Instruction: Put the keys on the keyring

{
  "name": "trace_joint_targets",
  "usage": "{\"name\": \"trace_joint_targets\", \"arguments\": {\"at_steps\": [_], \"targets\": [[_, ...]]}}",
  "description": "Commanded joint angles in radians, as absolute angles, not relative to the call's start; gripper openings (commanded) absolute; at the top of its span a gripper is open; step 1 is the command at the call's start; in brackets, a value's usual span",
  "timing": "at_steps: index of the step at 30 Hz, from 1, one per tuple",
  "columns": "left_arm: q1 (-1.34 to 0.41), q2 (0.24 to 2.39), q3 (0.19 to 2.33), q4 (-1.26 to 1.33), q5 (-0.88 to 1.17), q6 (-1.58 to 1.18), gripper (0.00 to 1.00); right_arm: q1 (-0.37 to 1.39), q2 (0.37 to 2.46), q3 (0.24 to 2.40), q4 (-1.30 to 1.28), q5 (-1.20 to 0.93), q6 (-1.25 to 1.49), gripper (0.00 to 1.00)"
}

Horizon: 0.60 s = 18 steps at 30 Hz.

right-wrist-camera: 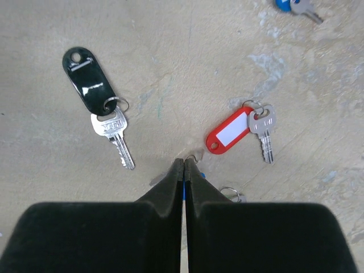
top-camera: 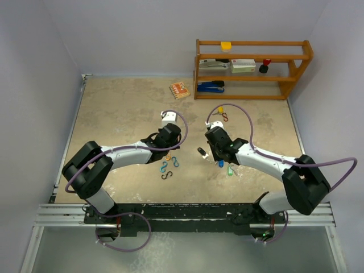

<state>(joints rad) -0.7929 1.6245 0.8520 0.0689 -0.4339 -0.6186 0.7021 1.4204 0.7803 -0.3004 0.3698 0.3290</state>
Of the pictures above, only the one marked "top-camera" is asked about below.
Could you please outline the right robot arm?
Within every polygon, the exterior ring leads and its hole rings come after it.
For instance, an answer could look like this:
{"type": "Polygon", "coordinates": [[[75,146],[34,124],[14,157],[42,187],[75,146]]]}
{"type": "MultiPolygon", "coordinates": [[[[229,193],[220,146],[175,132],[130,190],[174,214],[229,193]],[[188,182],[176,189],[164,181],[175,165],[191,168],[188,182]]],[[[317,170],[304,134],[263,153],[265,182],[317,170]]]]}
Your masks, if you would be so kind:
{"type": "Polygon", "coordinates": [[[250,167],[283,183],[283,191],[268,192],[256,200],[253,216],[258,222],[267,222],[273,214],[291,209],[310,215],[331,190],[310,156],[292,158],[252,148],[245,139],[231,140],[221,126],[211,126],[205,137],[215,161],[250,167]]]}

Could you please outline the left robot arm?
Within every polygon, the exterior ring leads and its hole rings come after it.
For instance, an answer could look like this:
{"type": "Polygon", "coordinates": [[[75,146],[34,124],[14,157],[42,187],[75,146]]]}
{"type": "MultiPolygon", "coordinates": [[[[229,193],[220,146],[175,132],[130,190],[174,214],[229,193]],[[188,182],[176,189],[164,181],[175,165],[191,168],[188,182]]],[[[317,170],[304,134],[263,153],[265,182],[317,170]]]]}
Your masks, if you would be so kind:
{"type": "Polygon", "coordinates": [[[114,200],[102,185],[109,172],[133,164],[161,160],[178,144],[181,129],[172,123],[163,126],[135,144],[109,147],[89,141],[63,167],[62,175],[80,199],[97,210],[97,217],[111,223],[117,217],[114,200]]]}

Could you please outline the red S carabiner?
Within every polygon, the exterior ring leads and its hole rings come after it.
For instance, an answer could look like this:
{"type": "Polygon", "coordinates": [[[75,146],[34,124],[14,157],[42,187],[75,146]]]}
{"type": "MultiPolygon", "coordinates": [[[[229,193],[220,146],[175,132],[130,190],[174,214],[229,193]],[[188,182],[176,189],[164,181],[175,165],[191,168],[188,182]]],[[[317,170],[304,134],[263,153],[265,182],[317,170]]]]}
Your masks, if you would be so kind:
{"type": "Polygon", "coordinates": [[[229,120],[226,113],[222,113],[221,115],[222,115],[224,122],[227,122],[229,120]]]}

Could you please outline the silver key with yellow tag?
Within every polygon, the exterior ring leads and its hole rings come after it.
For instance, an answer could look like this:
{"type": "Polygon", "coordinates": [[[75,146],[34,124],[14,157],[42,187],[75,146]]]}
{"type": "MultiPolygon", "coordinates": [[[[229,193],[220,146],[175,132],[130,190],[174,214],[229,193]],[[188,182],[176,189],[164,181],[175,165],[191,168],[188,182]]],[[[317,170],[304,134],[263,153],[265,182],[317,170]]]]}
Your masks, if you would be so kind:
{"type": "Polygon", "coordinates": [[[223,115],[223,113],[224,113],[223,107],[219,106],[212,115],[223,115]]]}

